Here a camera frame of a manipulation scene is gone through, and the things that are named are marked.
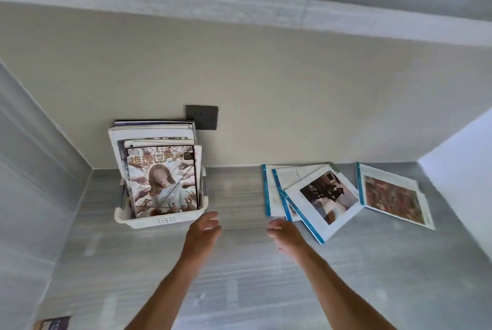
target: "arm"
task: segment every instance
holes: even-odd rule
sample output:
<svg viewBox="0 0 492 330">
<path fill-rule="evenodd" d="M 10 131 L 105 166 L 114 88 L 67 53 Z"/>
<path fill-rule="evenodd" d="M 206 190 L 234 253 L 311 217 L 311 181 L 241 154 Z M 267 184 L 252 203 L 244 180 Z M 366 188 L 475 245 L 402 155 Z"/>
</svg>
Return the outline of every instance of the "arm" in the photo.
<svg viewBox="0 0 492 330">
<path fill-rule="evenodd" d="M 330 268 L 288 221 L 269 222 L 267 234 L 279 250 L 293 257 L 302 268 L 334 330 L 395 330 L 362 297 L 355 293 Z"/>
<path fill-rule="evenodd" d="M 189 285 L 212 252 L 222 227 L 206 212 L 190 225 L 181 257 L 125 330 L 169 330 L 178 315 Z"/>
</svg>

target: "picture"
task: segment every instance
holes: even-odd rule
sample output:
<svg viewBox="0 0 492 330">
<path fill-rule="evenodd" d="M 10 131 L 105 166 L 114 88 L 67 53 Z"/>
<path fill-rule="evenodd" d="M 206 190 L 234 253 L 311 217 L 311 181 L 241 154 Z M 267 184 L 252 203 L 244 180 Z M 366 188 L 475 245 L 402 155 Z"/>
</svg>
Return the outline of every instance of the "picture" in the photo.
<svg viewBox="0 0 492 330">
<path fill-rule="evenodd" d="M 128 148 L 137 218 L 198 209 L 193 146 Z"/>
<path fill-rule="evenodd" d="M 301 193 L 328 225 L 359 201 L 332 171 L 303 187 Z"/>
<path fill-rule="evenodd" d="M 417 192 L 364 176 L 367 205 L 392 215 L 425 225 Z"/>
</svg>

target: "grey marble desk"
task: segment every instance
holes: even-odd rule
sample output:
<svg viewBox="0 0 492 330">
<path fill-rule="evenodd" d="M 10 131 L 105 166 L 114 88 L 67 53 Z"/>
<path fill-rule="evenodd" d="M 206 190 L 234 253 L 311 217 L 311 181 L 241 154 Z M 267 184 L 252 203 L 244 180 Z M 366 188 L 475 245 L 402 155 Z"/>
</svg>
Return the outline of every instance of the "grey marble desk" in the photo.
<svg viewBox="0 0 492 330">
<path fill-rule="evenodd" d="M 416 163 L 375 165 L 419 181 L 437 231 L 364 209 L 325 245 L 305 238 L 398 329 L 492 328 L 492 265 Z M 355 183 L 354 165 L 341 171 Z M 184 299 L 176 329 L 330 328 L 307 279 L 265 235 L 259 167 L 210 168 L 224 233 Z M 118 171 L 95 171 L 38 318 L 123 329 L 175 264 L 188 224 L 113 220 Z"/>
</svg>

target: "wall outlet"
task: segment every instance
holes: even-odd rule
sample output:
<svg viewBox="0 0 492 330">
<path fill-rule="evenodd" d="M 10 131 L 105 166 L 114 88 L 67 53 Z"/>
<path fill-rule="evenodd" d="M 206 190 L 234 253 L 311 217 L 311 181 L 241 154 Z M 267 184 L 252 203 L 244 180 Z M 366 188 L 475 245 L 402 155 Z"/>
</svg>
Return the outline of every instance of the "wall outlet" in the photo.
<svg viewBox="0 0 492 330">
<path fill-rule="evenodd" d="M 197 130 L 217 130 L 218 106 L 186 105 L 186 119 L 195 121 Z"/>
</svg>

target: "stack of magazines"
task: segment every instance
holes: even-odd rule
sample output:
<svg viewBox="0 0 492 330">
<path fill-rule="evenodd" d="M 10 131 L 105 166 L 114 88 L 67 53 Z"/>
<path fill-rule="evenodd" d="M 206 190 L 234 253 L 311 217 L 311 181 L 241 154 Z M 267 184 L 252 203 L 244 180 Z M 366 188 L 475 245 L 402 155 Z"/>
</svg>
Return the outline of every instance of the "stack of magazines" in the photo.
<svg viewBox="0 0 492 330">
<path fill-rule="evenodd" d="M 131 218 L 200 209 L 202 147 L 190 120 L 116 120 L 109 129 Z"/>
<path fill-rule="evenodd" d="M 267 216 L 302 220 L 319 243 L 363 208 L 434 230 L 427 199 L 410 178 L 357 163 L 356 188 L 333 163 L 262 170 Z"/>
</svg>

